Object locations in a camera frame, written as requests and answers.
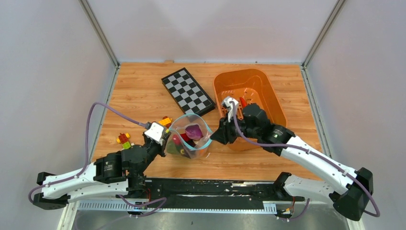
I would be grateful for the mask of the green toy pepper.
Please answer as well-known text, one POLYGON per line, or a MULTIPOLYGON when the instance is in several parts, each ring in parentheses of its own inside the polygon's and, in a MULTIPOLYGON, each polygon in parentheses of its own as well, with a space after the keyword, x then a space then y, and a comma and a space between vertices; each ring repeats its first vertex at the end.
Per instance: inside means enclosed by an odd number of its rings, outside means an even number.
POLYGON ((166 144, 166 152, 172 155, 181 155, 182 145, 177 145, 174 141, 169 141, 166 144))

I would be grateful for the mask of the purple toy onion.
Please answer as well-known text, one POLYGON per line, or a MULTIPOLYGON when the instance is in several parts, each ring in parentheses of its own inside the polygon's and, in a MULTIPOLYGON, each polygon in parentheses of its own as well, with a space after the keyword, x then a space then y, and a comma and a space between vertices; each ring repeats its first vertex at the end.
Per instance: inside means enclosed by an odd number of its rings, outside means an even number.
POLYGON ((185 134, 188 138, 192 140, 200 140, 203 138, 202 130, 198 124, 189 125, 185 128, 185 134))

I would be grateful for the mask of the clear zip top bag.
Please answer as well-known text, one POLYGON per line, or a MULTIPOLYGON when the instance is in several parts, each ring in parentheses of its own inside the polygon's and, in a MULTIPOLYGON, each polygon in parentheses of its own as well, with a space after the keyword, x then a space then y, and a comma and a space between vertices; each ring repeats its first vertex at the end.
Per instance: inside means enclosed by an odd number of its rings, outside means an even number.
POLYGON ((204 158, 212 140, 213 131, 197 114, 185 114, 169 126, 165 153, 191 160, 204 158))

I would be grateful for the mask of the red toy chili pepper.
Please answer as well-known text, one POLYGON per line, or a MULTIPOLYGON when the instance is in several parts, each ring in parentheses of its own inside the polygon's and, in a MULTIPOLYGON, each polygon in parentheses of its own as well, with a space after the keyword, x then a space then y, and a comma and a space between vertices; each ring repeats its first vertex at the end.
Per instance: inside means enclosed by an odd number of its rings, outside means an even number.
POLYGON ((189 137, 187 136, 186 133, 182 133, 180 136, 182 137, 182 139, 183 139, 186 143, 188 143, 188 142, 190 142, 190 141, 193 141, 191 138, 189 138, 189 137))

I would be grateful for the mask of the orange plastic basket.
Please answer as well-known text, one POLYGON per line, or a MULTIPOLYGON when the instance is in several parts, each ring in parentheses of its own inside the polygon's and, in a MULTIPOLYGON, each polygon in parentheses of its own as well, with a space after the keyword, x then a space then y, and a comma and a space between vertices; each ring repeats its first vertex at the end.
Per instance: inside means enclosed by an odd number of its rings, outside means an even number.
POLYGON ((241 128, 240 137, 227 146, 234 151, 259 148, 259 144, 286 144, 294 136, 287 125, 275 90, 267 75, 258 69, 244 69, 219 74, 214 79, 214 92, 219 105, 220 119, 227 117, 222 101, 233 97, 239 102, 243 97, 248 105, 242 109, 239 103, 237 116, 241 128))

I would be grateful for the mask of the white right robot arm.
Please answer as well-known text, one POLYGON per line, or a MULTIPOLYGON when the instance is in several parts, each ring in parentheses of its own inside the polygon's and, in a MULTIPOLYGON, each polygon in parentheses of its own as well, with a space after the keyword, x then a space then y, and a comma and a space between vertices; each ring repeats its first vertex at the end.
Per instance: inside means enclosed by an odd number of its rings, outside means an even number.
POLYGON ((234 98, 226 98, 222 107, 227 114, 219 120, 212 140, 226 145, 242 138, 298 163, 321 179, 304 179, 282 172, 273 187, 276 198, 286 200, 289 196, 302 196, 320 201, 353 221, 359 221, 363 214, 380 217, 381 212, 372 196, 373 173, 370 170, 364 167, 356 170, 324 155, 293 131, 271 122, 256 103, 243 107, 242 119, 237 117, 238 102, 234 98))

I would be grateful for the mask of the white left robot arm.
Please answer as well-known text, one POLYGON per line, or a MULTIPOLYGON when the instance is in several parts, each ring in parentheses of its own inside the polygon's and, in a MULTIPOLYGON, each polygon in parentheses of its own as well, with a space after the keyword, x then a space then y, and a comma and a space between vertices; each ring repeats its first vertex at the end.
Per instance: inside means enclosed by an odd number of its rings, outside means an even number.
POLYGON ((44 210, 55 210, 87 198, 141 198, 147 191, 144 172, 158 155, 165 156, 168 137, 165 134, 156 142, 144 135, 143 145, 109 153, 90 163, 85 170, 61 175, 41 172, 37 176, 41 191, 30 193, 31 203, 44 210))

